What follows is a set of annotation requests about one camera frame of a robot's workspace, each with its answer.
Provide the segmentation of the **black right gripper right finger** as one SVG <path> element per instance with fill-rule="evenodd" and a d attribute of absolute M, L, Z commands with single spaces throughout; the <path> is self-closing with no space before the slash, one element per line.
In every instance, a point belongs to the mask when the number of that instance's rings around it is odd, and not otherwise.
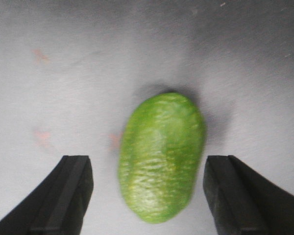
<path fill-rule="evenodd" d="M 235 156 L 208 156 L 203 190 L 220 235 L 294 235 L 294 195 Z"/>

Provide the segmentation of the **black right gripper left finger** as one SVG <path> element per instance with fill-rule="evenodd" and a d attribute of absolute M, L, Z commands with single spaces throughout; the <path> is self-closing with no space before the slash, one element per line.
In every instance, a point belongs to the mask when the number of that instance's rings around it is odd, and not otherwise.
<path fill-rule="evenodd" d="M 52 172 L 0 221 L 0 235 L 78 235 L 93 192 L 88 156 L 63 156 Z"/>

